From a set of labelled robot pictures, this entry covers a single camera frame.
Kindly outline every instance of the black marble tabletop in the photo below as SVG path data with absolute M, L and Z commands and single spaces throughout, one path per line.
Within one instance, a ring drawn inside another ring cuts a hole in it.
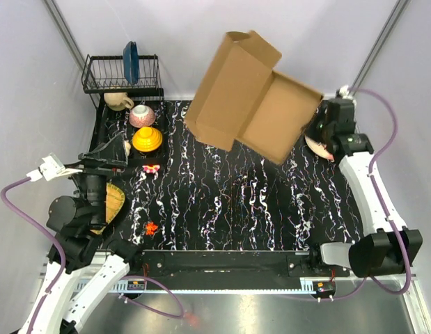
M 183 122 L 190 102 L 165 102 L 169 162 L 163 173 L 118 177 L 126 195 L 109 237 L 147 249 L 303 250 L 311 241 L 357 240 L 362 224 L 338 166 L 317 157 L 301 137 L 277 166 L 235 143 L 230 152 L 195 140 Z M 151 104 L 156 114 L 158 104 Z M 126 113 L 107 124 L 109 136 L 133 129 Z M 146 226 L 158 226 L 154 235 Z

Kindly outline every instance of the dish rack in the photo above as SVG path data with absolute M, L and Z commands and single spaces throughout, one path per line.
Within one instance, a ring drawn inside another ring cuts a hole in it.
M 159 75 L 158 56 L 138 56 L 138 62 L 139 79 L 136 83 L 130 84 L 124 77 L 122 56 L 87 56 L 82 72 L 82 86 L 86 94 L 97 94 L 99 100 L 95 106 L 96 121 L 90 150 L 94 150 L 99 144 L 108 142 L 121 132 L 124 134 L 125 140 L 132 145 L 133 135 L 138 129 L 131 126 L 128 121 L 130 110 L 113 111 L 104 101 L 105 93 L 127 93 L 135 106 L 145 104 L 153 109 L 156 121 L 152 126 L 158 129 L 163 136 L 160 148 L 154 152 L 139 152 L 132 145 L 129 168 L 160 165 L 160 170 L 165 170 L 169 158 L 168 122 L 164 89 L 161 86 Z

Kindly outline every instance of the pink bowl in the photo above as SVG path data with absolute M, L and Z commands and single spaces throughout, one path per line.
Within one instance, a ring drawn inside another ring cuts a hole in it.
M 155 119 L 155 113 L 149 106 L 139 104 L 130 111 L 129 122 L 134 127 L 149 127 Z

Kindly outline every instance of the box lid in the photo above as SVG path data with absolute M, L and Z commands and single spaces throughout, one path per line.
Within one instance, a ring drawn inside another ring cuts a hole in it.
M 185 116 L 196 139 L 224 150 L 237 139 L 284 162 L 322 94 L 273 72 L 280 58 L 255 31 L 227 33 Z

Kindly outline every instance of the yellow bowl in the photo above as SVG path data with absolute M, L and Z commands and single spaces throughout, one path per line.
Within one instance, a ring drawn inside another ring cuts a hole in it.
M 140 152 L 152 152 L 162 144 L 162 134 L 154 127 L 142 127 L 133 136 L 133 147 Z

